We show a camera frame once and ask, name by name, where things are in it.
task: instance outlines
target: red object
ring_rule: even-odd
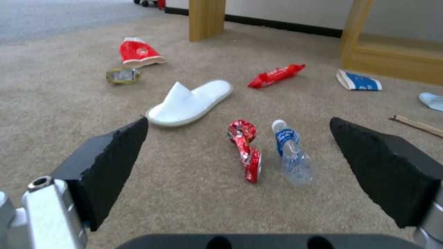
[[[285,68],[276,68],[275,70],[269,71],[267,73],[262,73],[257,76],[257,78],[253,79],[248,87],[250,88],[263,88],[270,85],[274,85],[275,83],[294,77],[297,75],[298,72],[300,72],[303,68],[305,68],[306,65],[296,65],[291,64]]]
[[[237,146],[245,178],[251,183],[257,183],[261,171],[261,152],[249,146],[255,134],[254,125],[245,120],[236,120],[228,126],[228,137]]]
[[[165,63],[166,59],[149,44],[137,37],[127,37],[120,45],[121,60],[125,66],[139,68],[154,63]]]
[[[157,0],[157,7],[159,10],[162,10],[164,7],[166,7],[166,0]]]

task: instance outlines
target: white wall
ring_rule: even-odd
[[[354,0],[226,0],[226,14],[343,29]],[[188,9],[188,0],[166,0]],[[365,32],[443,41],[443,0],[375,0]]]

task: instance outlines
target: wheel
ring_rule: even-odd
[[[141,2],[141,6],[143,6],[143,7],[148,7],[148,6],[149,6],[149,1],[147,1],[147,0],[143,0],[143,1]]]

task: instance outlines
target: black baseboard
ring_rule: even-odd
[[[165,12],[168,14],[177,14],[184,16],[189,15],[189,10],[182,8],[165,7]],[[318,27],[318,26],[311,26],[311,25],[298,24],[298,23],[286,23],[286,22],[271,21],[271,20],[244,17],[244,16],[225,15],[225,21],[254,25],[254,26],[266,26],[276,29],[284,29],[284,30],[302,32],[307,34],[324,35],[324,36],[332,36],[339,38],[342,36],[343,33],[343,30],[335,28]]]

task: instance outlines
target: plastic water bottle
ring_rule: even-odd
[[[308,185],[313,175],[310,158],[299,146],[300,135],[280,119],[274,121],[272,131],[276,136],[283,175],[296,186]]]

